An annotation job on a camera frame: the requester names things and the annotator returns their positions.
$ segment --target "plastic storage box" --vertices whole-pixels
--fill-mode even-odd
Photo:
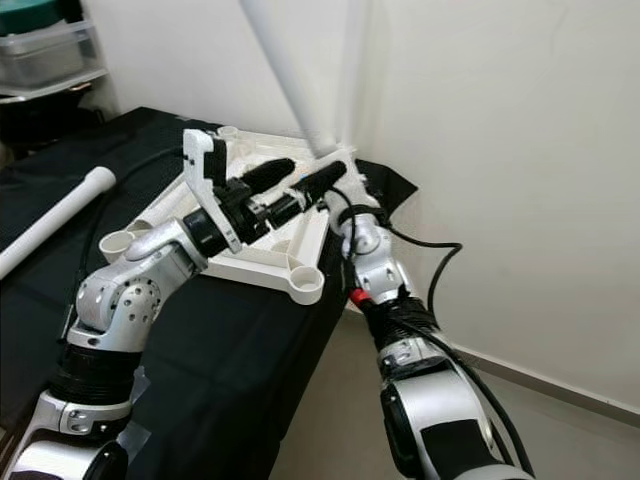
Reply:
[[[102,69],[89,21],[0,37],[0,90],[36,89]]]

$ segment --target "white pipe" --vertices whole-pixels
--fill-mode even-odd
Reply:
[[[71,190],[0,253],[0,279],[3,279],[91,200],[109,190],[115,183],[116,177],[108,168],[96,167],[91,170],[80,185]]]
[[[364,87],[365,55],[371,30],[372,0],[350,0],[344,39],[342,78],[336,106],[338,140],[355,147],[358,104]]]
[[[240,0],[271,69],[280,82],[293,114],[309,142],[311,151],[316,158],[322,158],[337,150],[337,142],[331,129],[320,121],[312,96],[305,89],[286,44],[279,38],[267,8],[269,3],[266,0]]]

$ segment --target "table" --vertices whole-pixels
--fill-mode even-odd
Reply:
[[[62,198],[96,165],[120,176],[184,128],[218,125],[138,108],[16,162],[0,174],[0,248]],[[360,162],[393,211],[415,187],[392,170]],[[98,238],[126,225],[181,171],[166,157],[132,177],[105,212]],[[95,202],[2,282],[0,425],[52,372],[54,342]],[[199,276],[166,303],[142,365],[151,381],[133,420],[151,432],[128,478],[267,478],[280,440],[346,302],[339,241],[329,233],[319,262],[326,283],[312,306],[286,293]],[[90,268],[105,264],[94,249]]]

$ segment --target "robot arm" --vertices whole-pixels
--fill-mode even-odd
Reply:
[[[211,164],[218,162],[218,175],[226,164],[219,142],[185,131],[185,178],[201,208],[152,229],[80,285],[58,369],[2,479],[124,478],[127,454],[116,438],[131,417],[134,370],[169,296],[204,270],[207,258],[237,251],[266,234],[267,224],[279,228],[310,209],[346,171],[332,162],[261,205],[251,197],[291,173],[293,162],[274,160],[240,179],[216,181]]]
[[[338,185],[357,180],[346,175]],[[342,235],[343,256],[352,265],[350,297],[365,314],[378,350],[380,398],[396,467],[419,479],[532,479],[491,454],[491,424],[467,376],[447,352],[416,333],[428,332],[446,344],[435,317],[412,296],[405,269],[391,255],[391,233],[377,220],[377,204],[361,192],[356,197],[347,192],[351,205],[333,199],[332,226]]]

